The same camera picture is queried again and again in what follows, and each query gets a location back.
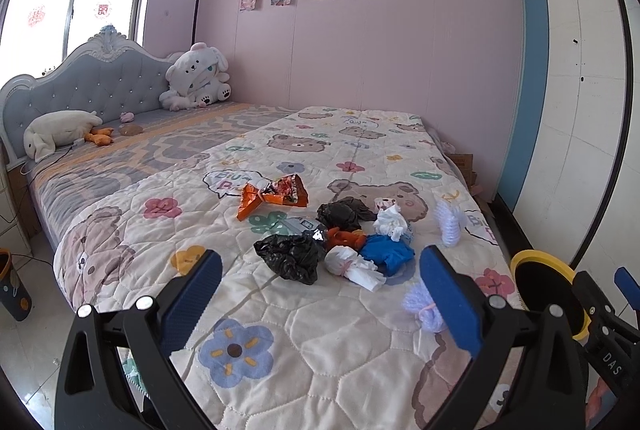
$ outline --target blue stripe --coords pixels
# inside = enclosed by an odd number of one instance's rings
[[[525,54],[518,112],[498,193],[513,211],[536,146],[545,103],[549,62],[549,9],[547,0],[525,1]]]

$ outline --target orange plush toy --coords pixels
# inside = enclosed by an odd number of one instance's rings
[[[88,134],[84,134],[84,140],[95,143],[98,146],[107,146],[113,143],[111,134],[113,128],[93,128]]]
[[[360,251],[367,241],[367,236],[363,231],[354,231],[349,233],[348,231],[340,231],[339,227],[331,228],[327,232],[328,241],[326,243],[327,251],[333,249],[337,245],[343,245]]]

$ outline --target gray headboard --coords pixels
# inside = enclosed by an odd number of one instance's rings
[[[22,136],[36,117],[58,110],[97,111],[104,123],[160,108],[164,78],[179,53],[160,59],[105,27],[47,76],[16,76],[0,89],[0,136],[11,168],[25,158]]]

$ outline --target orange plastic bag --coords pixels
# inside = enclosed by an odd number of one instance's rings
[[[261,190],[247,184],[242,189],[238,220],[247,219],[262,203],[307,207],[309,196],[299,175],[286,175],[277,181],[271,181]]]

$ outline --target bedspread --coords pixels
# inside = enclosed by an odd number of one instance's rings
[[[374,293],[321,263],[312,286],[271,272],[253,244],[286,233],[284,217],[315,217],[343,197],[374,209],[395,199],[417,255],[440,244],[452,266],[486,294],[519,307],[507,264],[468,191],[418,116],[307,108],[205,151],[96,202],[76,216],[54,270],[77,309],[131,306],[187,273],[204,248],[223,259],[224,278],[184,350],[171,360],[221,429],[411,429],[435,414],[469,361],[449,333],[420,330],[402,298],[418,282],[416,261]],[[308,208],[263,204],[236,219],[247,182],[298,173]],[[466,214],[462,240],[444,248],[437,200]],[[371,225],[364,229],[372,233]],[[481,425],[495,419],[513,378],[510,359]]]

